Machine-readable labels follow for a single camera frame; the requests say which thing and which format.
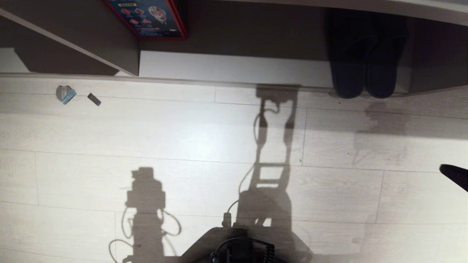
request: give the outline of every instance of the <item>colorful box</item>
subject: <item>colorful box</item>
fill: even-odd
[[[185,39],[183,0],[104,0],[142,39]]]

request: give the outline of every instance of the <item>small debris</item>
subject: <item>small debris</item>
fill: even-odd
[[[96,104],[97,106],[101,105],[101,101],[98,98],[96,98],[96,96],[94,96],[92,93],[88,95],[88,99],[94,102],[94,104]]]
[[[66,105],[73,97],[76,95],[76,91],[70,86],[59,86],[55,91],[58,100],[60,100],[64,105]]]

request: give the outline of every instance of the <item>wooden floor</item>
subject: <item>wooden floor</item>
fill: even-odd
[[[0,262],[188,263],[239,199],[290,263],[466,263],[466,101],[0,78]]]

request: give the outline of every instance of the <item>box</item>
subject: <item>box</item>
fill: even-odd
[[[185,39],[182,0],[104,0],[142,39]]]

